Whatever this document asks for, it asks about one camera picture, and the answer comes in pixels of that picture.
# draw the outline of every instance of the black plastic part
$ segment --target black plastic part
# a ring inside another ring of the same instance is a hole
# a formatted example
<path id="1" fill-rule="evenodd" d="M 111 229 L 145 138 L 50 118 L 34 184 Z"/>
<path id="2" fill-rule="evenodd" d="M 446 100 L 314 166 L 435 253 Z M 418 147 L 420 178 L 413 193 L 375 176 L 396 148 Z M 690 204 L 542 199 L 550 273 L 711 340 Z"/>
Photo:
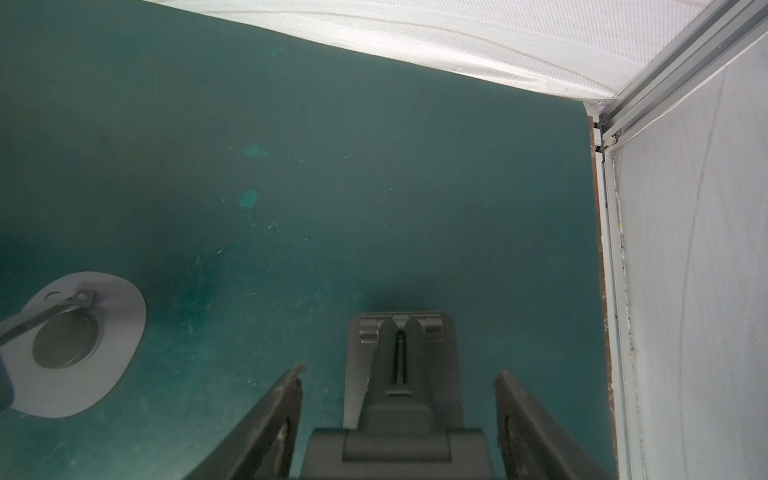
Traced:
<path id="1" fill-rule="evenodd" d="M 610 480 L 509 370 L 495 381 L 498 446 L 507 478 Z"/>
<path id="2" fill-rule="evenodd" d="M 422 324 L 381 323 L 358 429 L 317 429 L 304 478 L 491 478 L 485 436 L 435 412 Z"/>
<path id="3" fill-rule="evenodd" d="M 187 480 L 287 478 L 301 414 L 303 366 L 286 372 Z"/>
<path id="4" fill-rule="evenodd" d="M 13 385 L 5 370 L 2 358 L 0 358 L 0 411 L 8 408 L 13 403 Z"/>
<path id="5" fill-rule="evenodd" d="M 379 341 L 378 331 L 386 320 L 399 329 L 415 319 L 425 331 L 425 364 L 429 391 L 440 425 L 448 429 L 464 426 L 458 342 L 453 318 L 446 312 L 360 313 L 347 327 L 346 373 L 344 375 L 344 423 L 358 428 L 362 402 L 368 391 L 373 357 Z"/>

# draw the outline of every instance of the white textured wall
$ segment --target white textured wall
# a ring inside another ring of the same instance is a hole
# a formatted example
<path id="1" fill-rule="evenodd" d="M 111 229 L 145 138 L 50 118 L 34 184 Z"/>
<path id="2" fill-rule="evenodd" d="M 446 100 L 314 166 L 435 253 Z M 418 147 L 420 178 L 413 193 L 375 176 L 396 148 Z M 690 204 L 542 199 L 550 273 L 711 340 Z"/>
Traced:
<path id="1" fill-rule="evenodd" d="M 647 478 L 768 478 L 768 38 L 617 152 Z"/>
<path id="2" fill-rule="evenodd" d="M 712 0 L 148 0 L 580 99 L 612 98 Z"/>

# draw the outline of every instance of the teal floor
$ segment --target teal floor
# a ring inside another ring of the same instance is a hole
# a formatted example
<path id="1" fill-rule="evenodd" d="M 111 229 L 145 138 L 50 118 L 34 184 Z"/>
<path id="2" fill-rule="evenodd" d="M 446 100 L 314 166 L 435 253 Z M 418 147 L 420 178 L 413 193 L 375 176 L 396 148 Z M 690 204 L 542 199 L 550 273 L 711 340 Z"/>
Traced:
<path id="1" fill-rule="evenodd" d="M 498 474 L 502 367 L 615 472 L 580 103 L 138 0 L 3 2 L 0 63 L 0 317 L 81 270 L 148 308 L 98 404 L 0 413 L 0 477 L 181 478 L 302 362 L 295 474 L 372 310 L 453 315 Z"/>

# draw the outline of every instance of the white wall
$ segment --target white wall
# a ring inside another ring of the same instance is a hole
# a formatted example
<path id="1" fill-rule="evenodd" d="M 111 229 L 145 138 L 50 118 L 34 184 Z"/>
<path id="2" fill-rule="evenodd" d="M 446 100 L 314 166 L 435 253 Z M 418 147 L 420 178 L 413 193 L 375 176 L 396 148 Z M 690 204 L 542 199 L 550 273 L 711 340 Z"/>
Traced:
<path id="1" fill-rule="evenodd" d="M 647 478 L 768 478 L 768 38 L 615 152 Z"/>
<path id="2" fill-rule="evenodd" d="M 612 98 L 712 0 L 148 0 L 580 99 Z"/>

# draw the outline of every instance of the metal arm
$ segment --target metal arm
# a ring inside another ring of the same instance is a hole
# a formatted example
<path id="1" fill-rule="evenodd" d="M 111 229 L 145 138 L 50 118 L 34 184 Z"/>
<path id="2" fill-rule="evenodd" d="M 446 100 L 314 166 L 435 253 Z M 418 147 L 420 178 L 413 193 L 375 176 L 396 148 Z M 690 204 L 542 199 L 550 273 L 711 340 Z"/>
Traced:
<path id="1" fill-rule="evenodd" d="M 64 296 L 52 296 L 23 309 L 0 322 L 0 346 L 72 307 L 91 308 L 95 297 L 95 291 L 81 288 Z"/>

